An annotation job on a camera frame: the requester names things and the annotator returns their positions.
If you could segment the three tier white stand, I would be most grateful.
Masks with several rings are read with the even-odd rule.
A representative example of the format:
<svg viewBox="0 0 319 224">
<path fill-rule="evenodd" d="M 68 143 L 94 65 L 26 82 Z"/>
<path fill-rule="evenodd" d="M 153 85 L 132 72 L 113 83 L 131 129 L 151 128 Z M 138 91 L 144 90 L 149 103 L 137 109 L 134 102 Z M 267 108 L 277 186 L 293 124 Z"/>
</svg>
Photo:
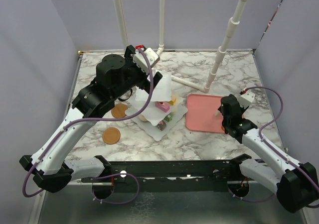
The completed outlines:
<svg viewBox="0 0 319 224">
<path fill-rule="evenodd" d="M 172 91 L 170 72 L 161 72 L 162 78 L 154 88 L 145 110 L 132 121 L 155 141 L 160 141 L 187 113 L 183 98 Z"/>
</svg>

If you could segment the white round cake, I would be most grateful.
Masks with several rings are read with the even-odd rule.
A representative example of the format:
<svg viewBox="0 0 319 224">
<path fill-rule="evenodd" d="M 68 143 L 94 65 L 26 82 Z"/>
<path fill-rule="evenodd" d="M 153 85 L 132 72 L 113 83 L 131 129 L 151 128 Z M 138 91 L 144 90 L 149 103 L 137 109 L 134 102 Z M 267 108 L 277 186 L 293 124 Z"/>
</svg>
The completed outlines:
<svg viewBox="0 0 319 224">
<path fill-rule="evenodd" d="M 143 122 L 147 122 L 148 120 L 141 114 L 139 115 L 139 119 Z"/>
</svg>

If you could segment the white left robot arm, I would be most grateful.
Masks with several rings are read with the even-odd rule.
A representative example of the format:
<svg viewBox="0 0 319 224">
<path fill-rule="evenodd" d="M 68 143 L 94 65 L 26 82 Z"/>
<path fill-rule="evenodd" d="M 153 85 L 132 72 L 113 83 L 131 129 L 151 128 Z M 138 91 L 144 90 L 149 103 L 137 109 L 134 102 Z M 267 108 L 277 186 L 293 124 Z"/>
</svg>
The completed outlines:
<svg viewBox="0 0 319 224">
<path fill-rule="evenodd" d="M 66 157 L 81 137 L 115 106 L 115 101 L 138 87 L 152 96 L 162 78 L 152 67 L 160 60 L 151 48 L 127 46 L 123 56 L 109 54 L 96 65 L 96 76 L 82 88 L 66 117 L 49 140 L 34 154 L 24 155 L 20 164 L 43 191 L 56 193 L 70 181 L 96 178 L 106 181 L 110 164 L 103 156 L 70 161 Z"/>
</svg>

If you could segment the yellow sponge cake square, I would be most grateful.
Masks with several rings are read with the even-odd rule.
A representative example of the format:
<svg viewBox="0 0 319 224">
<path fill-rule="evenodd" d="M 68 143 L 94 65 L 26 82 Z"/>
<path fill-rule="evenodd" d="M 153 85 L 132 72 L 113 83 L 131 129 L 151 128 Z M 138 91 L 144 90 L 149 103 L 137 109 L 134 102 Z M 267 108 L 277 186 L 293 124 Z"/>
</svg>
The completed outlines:
<svg viewBox="0 0 319 224">
<path fill-rule="evenodd" d="M 174 106 L 176 104 L 177 97 L 176 95 L 171 96 L 171 100 L 168 102 L 171 106 Z"/>
</svg>

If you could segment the green swiss roll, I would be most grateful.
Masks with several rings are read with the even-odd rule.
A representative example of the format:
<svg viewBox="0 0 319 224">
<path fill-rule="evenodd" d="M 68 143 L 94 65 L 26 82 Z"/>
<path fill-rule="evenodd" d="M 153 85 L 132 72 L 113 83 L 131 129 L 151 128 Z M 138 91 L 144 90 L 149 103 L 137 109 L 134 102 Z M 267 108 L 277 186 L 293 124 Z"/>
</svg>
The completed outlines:
<svg viewBox="0 0 319 224">
<path fill-rule="evenodd" d="M 172 121 L 173 116 L 174 116 L 174 113 L 171 112 L 171 113 L 169 113 L 168 115 L 165 116 L 164 120 L 166 122 L 170 122 L 170 121 Z"/>
</svg>

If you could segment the pink cake slice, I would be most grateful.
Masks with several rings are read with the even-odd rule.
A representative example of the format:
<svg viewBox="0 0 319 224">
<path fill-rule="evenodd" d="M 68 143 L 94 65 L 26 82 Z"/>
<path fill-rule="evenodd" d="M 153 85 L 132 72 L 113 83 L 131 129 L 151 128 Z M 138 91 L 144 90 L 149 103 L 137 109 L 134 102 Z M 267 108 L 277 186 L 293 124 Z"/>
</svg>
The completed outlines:
<svg viewBox="0 0 319 224">
<path fill-rule="evenodd" d="M 168 112 L 170 110 L 170 105 L 167 102 L 156 102 L 155 106 L 163 112 Z"/>
</svg>

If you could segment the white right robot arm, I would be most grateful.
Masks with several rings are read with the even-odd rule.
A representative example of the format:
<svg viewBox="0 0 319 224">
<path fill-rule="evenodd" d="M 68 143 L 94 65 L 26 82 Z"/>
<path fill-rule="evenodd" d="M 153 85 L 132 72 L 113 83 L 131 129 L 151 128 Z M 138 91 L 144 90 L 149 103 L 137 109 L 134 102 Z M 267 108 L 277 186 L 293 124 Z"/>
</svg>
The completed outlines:
<svg viewBox="0 0 319 224">
<path fill-rule="evenodd" d="M 229 174 L 235 180 L 245 176 L 257 181 L 274 193 L 288 212 L 295 213 L 319 199 L 316 168 L 286 154 L 243 117 L 254 97 L 252 93 L 222 97 L 218 111 L 223 117 L 224 132 L 255 152 L 265 165 L 246 158 L 231 165 Z"/>
</svg>

